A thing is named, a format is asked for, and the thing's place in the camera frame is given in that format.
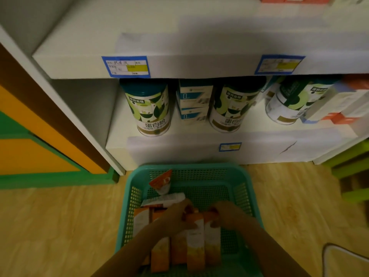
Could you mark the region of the person's left hand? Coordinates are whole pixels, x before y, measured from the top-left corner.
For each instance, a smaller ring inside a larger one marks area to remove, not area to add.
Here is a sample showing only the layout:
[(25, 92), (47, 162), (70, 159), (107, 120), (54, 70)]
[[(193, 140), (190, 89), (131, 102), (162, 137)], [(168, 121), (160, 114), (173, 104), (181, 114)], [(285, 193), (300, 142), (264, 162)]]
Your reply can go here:
[(171, 205), (159, 218), (164, 237), (172, 237), (184, 230), (197, 229), (197, 224), (186, 221), (187, 211), (193, 211), (190, 199), (185, 198), (179, 203)]

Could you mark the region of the person's right hand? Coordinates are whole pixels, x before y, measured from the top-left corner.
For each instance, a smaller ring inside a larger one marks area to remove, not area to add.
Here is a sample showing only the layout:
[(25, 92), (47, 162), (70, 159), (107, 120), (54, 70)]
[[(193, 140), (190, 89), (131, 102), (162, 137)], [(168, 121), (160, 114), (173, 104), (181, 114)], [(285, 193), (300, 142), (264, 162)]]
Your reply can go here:
[(222, 227), (242, 233), (248, 229), (260, 227), (254, 217), (246, 214), (231, 201), (217, 201), (210, 206), (209, 211), (217, 214), (216, 219), (211, 223), (212, 228)]

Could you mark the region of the orange white carton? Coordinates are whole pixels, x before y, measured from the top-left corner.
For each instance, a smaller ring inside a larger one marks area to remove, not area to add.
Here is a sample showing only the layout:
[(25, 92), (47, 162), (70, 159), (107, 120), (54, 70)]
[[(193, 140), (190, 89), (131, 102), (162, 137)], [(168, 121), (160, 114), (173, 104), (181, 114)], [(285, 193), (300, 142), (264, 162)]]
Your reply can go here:
[(186, 215), (186, 221), (196, 224), (187, 230), (187, 270), (197, 272), (205, 269), (204, 216), (201, 213)]
[(203, 212), (205, 263), (208, 266), (221, 264), (221, 228), (212, 228), (215, 213)]

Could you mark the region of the person's left forearm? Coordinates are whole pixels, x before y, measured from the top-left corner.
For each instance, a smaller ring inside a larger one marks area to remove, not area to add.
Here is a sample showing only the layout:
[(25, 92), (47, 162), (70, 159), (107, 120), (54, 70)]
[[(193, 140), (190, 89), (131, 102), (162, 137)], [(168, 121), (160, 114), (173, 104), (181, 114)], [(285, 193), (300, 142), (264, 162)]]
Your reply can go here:
[(179, 229), (170, 228), (159, 221), (149, 224), (91, 277), (135, 277), (143, 261), (157, 242), (178, 232)]

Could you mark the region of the person's right forearm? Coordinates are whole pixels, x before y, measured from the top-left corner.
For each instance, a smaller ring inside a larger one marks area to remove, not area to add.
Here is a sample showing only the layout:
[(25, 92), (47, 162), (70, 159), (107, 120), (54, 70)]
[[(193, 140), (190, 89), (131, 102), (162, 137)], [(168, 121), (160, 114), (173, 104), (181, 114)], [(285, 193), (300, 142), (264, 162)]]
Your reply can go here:
[(263, 277), (311, 277), (257, 222), (242, 227)]

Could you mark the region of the teal plastic basket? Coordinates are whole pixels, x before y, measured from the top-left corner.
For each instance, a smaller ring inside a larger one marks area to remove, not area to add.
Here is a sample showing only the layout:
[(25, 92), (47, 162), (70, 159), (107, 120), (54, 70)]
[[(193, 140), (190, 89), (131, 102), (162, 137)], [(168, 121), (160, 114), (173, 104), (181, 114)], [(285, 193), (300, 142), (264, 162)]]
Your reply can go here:
[[(248, 172), (232, 163), (143, 165), (127, 178), (115, 252), (132, 239), (133, 212), (145, 199), (159, 196), (149, 182), (172, 169), (170, 193), (184, 193), (201, 211), (219, 200), (229, 200), (263, 226)], [(235, 231), (221, 230), (222, 264), (189, 273), (186, 265), (171, 266), (164, 273), (150, 273), (143, 266), (136, 277), (263, 277), (253, 256)]]

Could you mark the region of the pile of orange white boxes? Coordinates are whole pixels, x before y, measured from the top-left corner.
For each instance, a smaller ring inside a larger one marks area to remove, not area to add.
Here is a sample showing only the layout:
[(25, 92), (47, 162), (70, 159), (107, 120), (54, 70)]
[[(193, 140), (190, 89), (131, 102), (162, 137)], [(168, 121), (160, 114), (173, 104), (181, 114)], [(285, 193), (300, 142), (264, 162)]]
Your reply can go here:
[[(169, 194), (172, 169), (160, 174), (149, 182), (159, 197), (144, 200), (139, 208), (133, 211), (133, 233), (136, 235), (151, 222), (161, 217), (168, 207), (185, 199), (184, 193)], [(150, 265), (152, 273), (161, 273), (169, 270), (170, 265), (170, 238), (162, 238), (145, 257), (142, 265)]]

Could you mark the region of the small blue shelf label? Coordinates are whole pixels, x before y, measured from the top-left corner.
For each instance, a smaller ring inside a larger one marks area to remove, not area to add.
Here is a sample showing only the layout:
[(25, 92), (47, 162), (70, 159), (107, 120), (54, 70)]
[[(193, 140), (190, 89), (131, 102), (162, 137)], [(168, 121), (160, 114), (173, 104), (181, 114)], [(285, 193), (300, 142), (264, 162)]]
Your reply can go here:
[(242, 142), (238, 143), (221, 143), (219, 145), (219, 152), (232, 152), (239, 151), (242, 146)]

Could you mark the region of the green lidded powder can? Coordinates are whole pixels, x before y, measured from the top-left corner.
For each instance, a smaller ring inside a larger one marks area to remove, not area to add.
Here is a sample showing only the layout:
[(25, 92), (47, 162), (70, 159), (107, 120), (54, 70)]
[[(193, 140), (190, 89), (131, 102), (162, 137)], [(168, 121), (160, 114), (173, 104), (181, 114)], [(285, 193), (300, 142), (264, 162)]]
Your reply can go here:
[(286, 76), (267, 103), (266, 115), (278, 124), (295, 123), (341, 77), (340, 74)]
[(210, 125), (221, 133), (236, 132), (266, 81), (266, 76), (217, 79), (209, 116)]
[(147, 137), (166, 133), (171, 121), (167, 80), (132, 78), (119, 83), (139, 132)]

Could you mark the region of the white box with blue edge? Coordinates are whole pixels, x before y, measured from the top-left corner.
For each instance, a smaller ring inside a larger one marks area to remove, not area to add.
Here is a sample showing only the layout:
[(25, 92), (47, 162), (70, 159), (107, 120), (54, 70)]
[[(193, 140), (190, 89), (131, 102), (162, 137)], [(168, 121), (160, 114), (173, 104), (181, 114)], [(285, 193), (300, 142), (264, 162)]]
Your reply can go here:
[(330, 120), (355, 102), (362, 91), (352, 89), (344, 83), (336, 83), (317, 100), (300, 118), (303, 124), (316, 124)]

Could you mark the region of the large blue shelf label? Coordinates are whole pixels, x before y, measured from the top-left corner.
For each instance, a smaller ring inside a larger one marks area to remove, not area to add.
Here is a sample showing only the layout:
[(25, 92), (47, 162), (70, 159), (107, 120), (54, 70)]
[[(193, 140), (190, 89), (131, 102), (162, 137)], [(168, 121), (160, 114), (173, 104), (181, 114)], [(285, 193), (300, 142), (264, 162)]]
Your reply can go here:
[(102, 56), (102, 60), (111, 78), (151, 78), (147, 56)]
[(254, 75), (291, 75), (305, 57), (283, 54), (262, 55)]

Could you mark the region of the white shelf unit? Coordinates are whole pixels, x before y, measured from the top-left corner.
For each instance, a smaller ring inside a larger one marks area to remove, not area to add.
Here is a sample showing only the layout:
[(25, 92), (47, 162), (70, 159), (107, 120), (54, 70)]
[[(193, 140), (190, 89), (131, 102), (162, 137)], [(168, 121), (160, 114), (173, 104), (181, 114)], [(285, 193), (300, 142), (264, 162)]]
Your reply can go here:
[(369, 0), (0, 0), (0, 44), (120, 175), (106, 150), (114, 86), (102, 57), (146, 56), (151, 78), (369, 73)]

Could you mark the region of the brown orange green cabinet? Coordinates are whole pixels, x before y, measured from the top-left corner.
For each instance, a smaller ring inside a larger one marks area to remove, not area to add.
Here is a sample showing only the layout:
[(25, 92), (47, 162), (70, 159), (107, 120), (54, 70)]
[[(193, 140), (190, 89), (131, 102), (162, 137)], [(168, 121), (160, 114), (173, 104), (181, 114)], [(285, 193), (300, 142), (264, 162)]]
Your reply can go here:
[(113, 167), (0, 44), (0, 190), (118, 180)]

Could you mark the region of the white box with orange end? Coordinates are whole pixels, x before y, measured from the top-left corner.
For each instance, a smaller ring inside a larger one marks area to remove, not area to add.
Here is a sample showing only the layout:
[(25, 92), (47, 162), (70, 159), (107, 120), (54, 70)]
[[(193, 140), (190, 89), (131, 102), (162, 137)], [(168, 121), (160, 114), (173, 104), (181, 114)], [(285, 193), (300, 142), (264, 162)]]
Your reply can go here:
[(351, 124), (369, 113), (369, 74), (348, 74), (333, 88), (337, 95), (323, 120)]

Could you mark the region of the green wooden frame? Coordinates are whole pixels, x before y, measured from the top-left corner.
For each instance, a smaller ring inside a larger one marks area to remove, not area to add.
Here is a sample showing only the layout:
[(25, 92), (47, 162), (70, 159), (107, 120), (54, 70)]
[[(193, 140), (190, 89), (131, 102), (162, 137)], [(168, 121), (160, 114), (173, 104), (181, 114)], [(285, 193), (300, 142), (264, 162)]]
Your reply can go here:
[(340, 181), (343, 200), (369, 201), (369, 138), (322, 163)]

